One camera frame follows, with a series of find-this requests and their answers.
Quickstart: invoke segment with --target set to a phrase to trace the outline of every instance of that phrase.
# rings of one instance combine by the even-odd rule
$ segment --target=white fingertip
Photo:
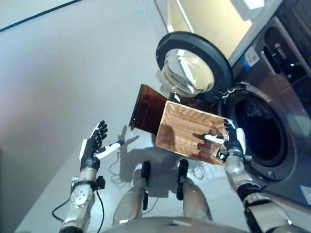
[[[217,136],[213,136],[213,135],[210,135],[210,134],[205,134],[204,135],[204,139],[206,139],[208,141],[211,141],[211,142],[218,143],[218,144],[223,144],[225,142],[225,139],[217,138]]]
[[[96,157],[98,159],[102,159],[120,147],[121,147],[121,145],[119,143],[114,143],[111,146],[105,146],[106,150],[102,153],[96,154]]]

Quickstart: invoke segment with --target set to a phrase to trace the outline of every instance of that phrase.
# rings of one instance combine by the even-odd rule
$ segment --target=robotic hand
[[[229,119],[225,119],[224,126],[229,132],[228,140],[223,136],[214,136],[210,134],[203,134],[202,138],[227,147],[227,150],[220,149],[217,153],[217,158],[224,162],[230,154],[235,154],[244,160],[246,151],[244,130],[242,128],[236,128],[232,120]]]
[[[90,138],[82,141],[79,155],[81,161],[80,175],[72,186],[69,212],[63,221],[60,233],[83,233],[87,231],[90,211],[95,201],[94,192],[105,187],[105,180],[102,176],[96,179],[100,159],[124,143],[119,140],[109,146],[101,147],[102,140],[107,137],[107,131],[107,125],[101,121],[95,126]]]

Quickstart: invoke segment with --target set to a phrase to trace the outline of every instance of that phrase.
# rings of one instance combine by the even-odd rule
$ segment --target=white floor
[[[106,189],[100,191],[105,207],[103,230],[111,226],[120,198],[133,185],[133,176],[138,174],[135,170],[145,160],[151,161],[152,176],[148,213],[144,216],[182,215],[182,202],[175,197],[176,164],[180,157],[154,148],[151,135],[146,132],[127,129],[126,135],[122,135],[140,84],[159,90],[155,52],[165,33],[153,0],[84,0],[0,34],[0,40],[5,41],[1,52],[7,54],[6,58],[2,57],[1,69],[19,88],[12,101],[19,97],[23,106],[20,112],[7,115],[5,123],[11,124],[13,133],[23,133],[23,138],[29,135],[23,148],[37,148],[38,140],[39,145],[43,145],[35,151],[39,160],[35,160],[34,155],[32,158],[30,151],[20,158],[33,159],[32,175],[39,177],[40,185],[47,184],[51,174],[54,176],[17,232],[58,231],[60,223],[52,218],[51,210],[68,197],[70,177],[79,170],[80,143],[101,119],[105,119],[109,127],[107,144],[118,136],[125,139],[138,136],[101,162],[98,175],[106,179]],[[34,94],[26,93],[25,88]],[[27,121],[23,120],[22,113],[27,113]],[[18,131],[12,116],[27,127]],[[36,124],[36,130],[31,130],[30,126]],[[7,129],[8,132],[14,138],[15,134]],[[51,134],[47,135],[48,141],[44,141],[45,132]],[[230,189],[222,167],[192,161],[190,177],[204,191],[214,221],[247,230],[242,204]],[[27,198],[36,182],[29,177],[25,180],[28,188],[23,190]],[[12,202],[22,197],[20,192],[15,193]],[[65,217],[66,211],[67,207],[58,214]],[[88,232],[97,231],[101,217],[96,200]]]

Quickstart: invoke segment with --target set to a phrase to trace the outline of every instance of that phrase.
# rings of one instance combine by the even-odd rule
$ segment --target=sticker
[[[255,51],[254,47],[250,47],[243,55],[242,55],[242,63],[246,71],[249,71],[251,67],[259,61],[259,56]]]

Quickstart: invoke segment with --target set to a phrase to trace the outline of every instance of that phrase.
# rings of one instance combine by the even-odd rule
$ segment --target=black joint
[[[81,159],[80,171],[86,167],[98,170],[100,165],[101,161],[97,157],[86,158],[84,160]]]
[[[99,176],[95,181],[95,187],[96,189],[104,189],[106,185],[106,181],[103,178],[103,176]]]
[[[223,162],[226,161],[226,158],[228,157],[228,152],[224,149],[219,149],[216,155],[216,158],[222,160]]]
[[[233,147],[233,149],[235,149],[236,151],[233,153],[233,155],[238,156],[242,159],[243,163],[245,164],[246,160],[245,157],[243,155],[243,150],[240,147]]]
[[[145,192],[144,201],[143,201],[143,210],[147,210],[148,208],[148,193]]]
[[[179,167],[178,167],[178,178],[177,178],[177,183],[180,183],[180,178],[182,176],[187,176],[188,173],[188,168],[189,168],[189,163],[186,159],[182,159],[179,162]]]
[[[96,184],[95,184],[94,181],[78,181],[78,182],[74,185],[73,190],[74,190],[77,186],[82,185],[82,184],[86,184],[86,183],[89,184],[89,185],[91,185],[91,188],[92,188],[93,192],[96,190]]]
[[[146,179],[147,186],[149,184],[150,170],[151,170],[150,162],[149,161],[143,162],[141,167],[141,177]]]
[[[261,192],[262,189],[260,187],[251,183],[243,184],[237,190],[238,196],[240,197],[241,201],[244,201],[244,199],[252,193],[261,193]]]

